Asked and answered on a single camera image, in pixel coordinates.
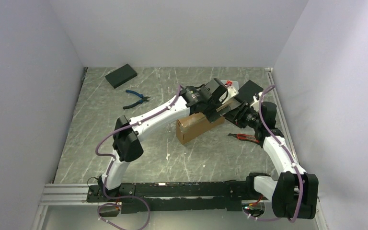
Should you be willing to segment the brown cardboard express box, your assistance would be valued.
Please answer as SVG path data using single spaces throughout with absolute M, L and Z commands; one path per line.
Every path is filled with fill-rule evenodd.
M 181 144 L 186 144 L 198 136 L 222 125 L 226 118 L 220 117 L 210 123 L 203 113 L 192 114 L 190 116 L 176 120 L 176 137 Z

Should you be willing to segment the red black utility knife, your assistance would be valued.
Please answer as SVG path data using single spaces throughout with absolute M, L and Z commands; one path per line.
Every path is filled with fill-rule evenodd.
M 256 139 L 255 136 L 253 135 L 247 135 L 247 134 L 234 134 L 234 133 L 229 133 L 228 134 L 229 137 L 234 137 L 238 140 L 241 140 L 241 141 L 248 141 L 248 142 L 252 142 L 252 143 L 256 143 L 258 144 L 259 143 L 259 140 Z

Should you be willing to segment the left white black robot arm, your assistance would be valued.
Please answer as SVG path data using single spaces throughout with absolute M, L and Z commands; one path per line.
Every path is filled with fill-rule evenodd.
M 201 86 L 179 86 L 176 95 L 159 107 L 142 115 L 126 118 L 119 117 L 115 130 L 108 135 L 113 138 L 113 151 L 106 171 L 99 177 L 100 196 L 106 201 L 117 198 L 129 164 L 142 156 L 141 143 L 152 132 L 180 118 L 193 114 L 202 114 L 210 123 L 214 123 L 227 113 L 229 101 L 239 91 L 231 83 L 224 84 L 213 78 Z

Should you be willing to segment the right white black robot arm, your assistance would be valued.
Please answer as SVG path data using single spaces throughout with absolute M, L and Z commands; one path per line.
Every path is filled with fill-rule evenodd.
M 277 218 L 313 219 L 317 209 L 319 181 L 316 175 L 307 173 L 291 154 L 280 129 L 276 128 L 277 105 L 271 102 L 226 103 L 224 117 L 239 128 L 251 127 L 254 135 L 240 138 L 261 146 L 274 164 L 278 179 L 264 173 L 252 173 L 245 193 L 251 199 L 260 195 L 272 204 Z

